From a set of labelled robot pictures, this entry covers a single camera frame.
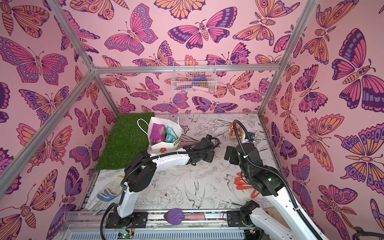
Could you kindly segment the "orange lemon candy bag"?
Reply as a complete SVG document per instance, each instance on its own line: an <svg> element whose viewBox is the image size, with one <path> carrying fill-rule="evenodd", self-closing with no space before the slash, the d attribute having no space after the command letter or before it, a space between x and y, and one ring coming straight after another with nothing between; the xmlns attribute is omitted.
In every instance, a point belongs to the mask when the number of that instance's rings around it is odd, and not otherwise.
<svg viewBox="0 0 384 240"><path fill-rule="evenodd" d="M237 141L236 132L238 133L238 136L240 140L243 138L243 130L239 125L231 124L230 125L230 140L232 142Z"/></svg>

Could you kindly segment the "teal mint candy bag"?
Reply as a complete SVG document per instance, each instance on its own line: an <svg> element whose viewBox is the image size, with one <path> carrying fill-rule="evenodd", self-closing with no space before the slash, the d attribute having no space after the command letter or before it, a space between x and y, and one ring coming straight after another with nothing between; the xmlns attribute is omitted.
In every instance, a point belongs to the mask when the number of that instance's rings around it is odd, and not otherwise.
<svg viewBox="0 0 384 240"><path fill-rule="evenodd" d="M167 143L174 143L178 137L176 136L175 132L171 127L167 127L167 134L166 134L166 142Z"/></svg>

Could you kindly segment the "purple blackcurrant candy bag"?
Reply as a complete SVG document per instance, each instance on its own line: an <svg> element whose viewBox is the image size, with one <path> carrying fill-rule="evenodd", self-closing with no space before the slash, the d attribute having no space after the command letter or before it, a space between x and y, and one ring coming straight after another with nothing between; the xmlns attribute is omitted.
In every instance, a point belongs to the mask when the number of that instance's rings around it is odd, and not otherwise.
<svg viewBox="0 0 384 240"><path fill-rule="evenodd" d="M167 137L167 127L164 124L153 124L151 134L150 134L150 143L151 145L156 145L161 142L165 142Z"/></svg>

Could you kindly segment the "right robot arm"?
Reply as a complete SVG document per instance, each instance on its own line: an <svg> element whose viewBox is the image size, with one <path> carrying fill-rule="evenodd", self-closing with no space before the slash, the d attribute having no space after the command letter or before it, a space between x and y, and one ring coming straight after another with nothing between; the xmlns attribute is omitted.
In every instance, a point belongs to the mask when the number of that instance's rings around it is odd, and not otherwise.
<svg viewBox="0 0 384 240"><path fill-rule="evenodd" d="M327 239L298 203L285 178L275 168L263 164L254 144L228 146L224 159L240 167L246 182L272 203L288 224L285 227L255 201L248 201L240 208L245 225L262 229L274 240Z"/></svg>

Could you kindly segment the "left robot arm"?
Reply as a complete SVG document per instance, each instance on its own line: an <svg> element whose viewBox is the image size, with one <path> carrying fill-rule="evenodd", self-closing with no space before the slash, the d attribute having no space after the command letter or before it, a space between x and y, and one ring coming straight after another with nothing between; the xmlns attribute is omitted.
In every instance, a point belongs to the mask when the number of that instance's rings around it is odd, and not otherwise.
<svg viewBox="0 0 384 240"><path fill-rule="evenodd" d="M211 163L214 159L215 149L219 147L218 138L207 135L198 143L184 146L177 151L149 154L140 152L125 169L125 175L120 185L122 195L115 212L119 218L131 217L139 193L144 191L151 183L156 172L185 165L196 165L200 161Z"/></svg>

